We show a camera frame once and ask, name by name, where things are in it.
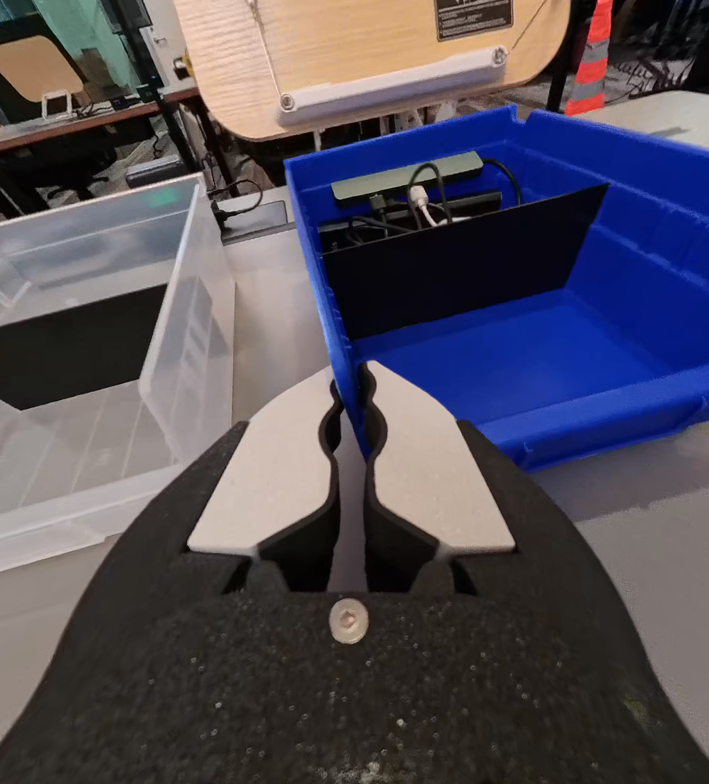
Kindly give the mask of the black USB hub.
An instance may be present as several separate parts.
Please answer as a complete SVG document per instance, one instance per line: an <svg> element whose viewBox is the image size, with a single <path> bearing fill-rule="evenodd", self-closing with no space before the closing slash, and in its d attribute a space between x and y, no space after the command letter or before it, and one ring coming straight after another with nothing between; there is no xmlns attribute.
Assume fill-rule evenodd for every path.
<svg viewBox="0 0 709 784"><path fill-rule="evenodd" d="M382 239L402 237L416 230L431 228L433 224L447 221L443 205L430 201L424 209L418 209L418 220L405 199L385 199L378 195L371 198L370 211L345 220L322 223L318 227L322 253L329 254L344 249L356 248ZM502 195L498 191L448 201L455 222L486 215L501 209Z"/></svg>

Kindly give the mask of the clear plastic bin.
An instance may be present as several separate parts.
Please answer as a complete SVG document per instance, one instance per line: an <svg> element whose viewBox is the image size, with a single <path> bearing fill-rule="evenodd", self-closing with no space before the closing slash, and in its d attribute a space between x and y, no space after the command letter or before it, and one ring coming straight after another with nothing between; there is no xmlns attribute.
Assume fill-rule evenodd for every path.
<svg viewBox="0 0 709 784"><path fill-rule="evenodd" d="M163 284L137 380L0 401L0 572L123 532L230 428L235 302L200 176L0 223L0 326Z"/></svg>

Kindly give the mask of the grey USB hub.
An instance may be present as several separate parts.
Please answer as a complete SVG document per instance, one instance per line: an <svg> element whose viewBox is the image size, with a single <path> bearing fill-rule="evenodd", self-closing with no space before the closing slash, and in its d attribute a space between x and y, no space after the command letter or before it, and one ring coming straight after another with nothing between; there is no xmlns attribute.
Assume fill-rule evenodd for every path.
<svg viewBox="0 0 709 784"><path fill-rule="evenodd" d="M339 205L368 201L371 196L391 197L406 191L409 185L433 186L438 177L454 182L475 178L484 168L484 160L475 151L430 161L427 165L406 165L376 173L359 175L331 183L331 193Z"/></svg>

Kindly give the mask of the black bin divider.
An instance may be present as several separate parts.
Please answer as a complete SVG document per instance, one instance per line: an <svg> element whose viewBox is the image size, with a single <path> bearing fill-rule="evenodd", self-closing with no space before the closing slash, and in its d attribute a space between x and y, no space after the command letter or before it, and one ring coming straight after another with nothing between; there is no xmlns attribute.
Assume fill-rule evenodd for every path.
<svg viewBox="0 0 709 784"><path fill-rule="evenodd" d="M27 410L137 380L166 289L0 326L0 401Z"/></svg>
<svg viewBox="0 0 709 784"><path fill-rule="evenodd" d="M563 289L608 183L323 255L351 341Z"/></svg>

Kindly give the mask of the blue plastic bin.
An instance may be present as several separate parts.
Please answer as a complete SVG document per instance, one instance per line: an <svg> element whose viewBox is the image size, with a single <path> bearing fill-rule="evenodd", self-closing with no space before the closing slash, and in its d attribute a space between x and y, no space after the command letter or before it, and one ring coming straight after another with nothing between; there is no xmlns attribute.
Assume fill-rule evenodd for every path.
<svg viewBox="0 0 709 784"><path fill-rule="evenodd" d="M479 176L409 185L418 209L485 191L501 210L610 186L563 289L351 341L318 227L370 211L330 185L477 152ZM375 360L470 422L526 470L709 421L709 150L515 107L285 162L310 286L340 397L361 445L361 364Z"/></svg>

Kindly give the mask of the brown wooden desk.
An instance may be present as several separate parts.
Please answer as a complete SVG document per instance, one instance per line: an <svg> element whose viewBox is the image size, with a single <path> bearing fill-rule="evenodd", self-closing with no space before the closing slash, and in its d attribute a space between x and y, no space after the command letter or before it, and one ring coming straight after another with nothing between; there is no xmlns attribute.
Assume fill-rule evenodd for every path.
<svg viewBox="0 0 709 784"><path fill-rule="evenodd" d="M134 104L122 110L105 108L97 104L92 114L62 121L45 122L40 118L29 122L7 125L0 128L0 152L25 147L40 141L84 132L101 126L117 125L140 117L160 114L155 102Z"/></svg>

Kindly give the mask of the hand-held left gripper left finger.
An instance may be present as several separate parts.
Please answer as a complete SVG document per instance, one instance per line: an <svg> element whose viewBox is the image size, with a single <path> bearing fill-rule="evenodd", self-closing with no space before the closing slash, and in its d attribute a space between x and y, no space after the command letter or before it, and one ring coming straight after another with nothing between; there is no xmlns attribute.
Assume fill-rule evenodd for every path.
<svg viewBox="0 0 709 784"><path fill-rule="evenodd" d="M332 375L312 375L266 403L247 422L189 550L263 557L321 512L337 493L341 411Z"/></svg>

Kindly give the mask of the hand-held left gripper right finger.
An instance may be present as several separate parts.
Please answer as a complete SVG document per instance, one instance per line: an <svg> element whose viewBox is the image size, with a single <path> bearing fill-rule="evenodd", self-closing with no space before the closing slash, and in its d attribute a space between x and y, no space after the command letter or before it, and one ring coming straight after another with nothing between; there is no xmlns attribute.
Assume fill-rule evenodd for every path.
<svg viewBox="0 0 709 784"><path fill-rule="evenodd" d="M513 553L515 539L456 418L378 361L359 371L373 511L437 559Z"/></svg>

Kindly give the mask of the orange traffic cone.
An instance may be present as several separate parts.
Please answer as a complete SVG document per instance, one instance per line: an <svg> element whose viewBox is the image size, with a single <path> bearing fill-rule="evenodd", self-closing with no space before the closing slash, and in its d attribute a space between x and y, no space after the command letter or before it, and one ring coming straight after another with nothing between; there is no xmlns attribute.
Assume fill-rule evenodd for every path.
<svg viewBox="0 0 709 784"><path fill-rule="evenodd" d="M573 90L565 106L572 117L604 107L604 86L611 39L613 1L597 1L575 74Z"/></svg>

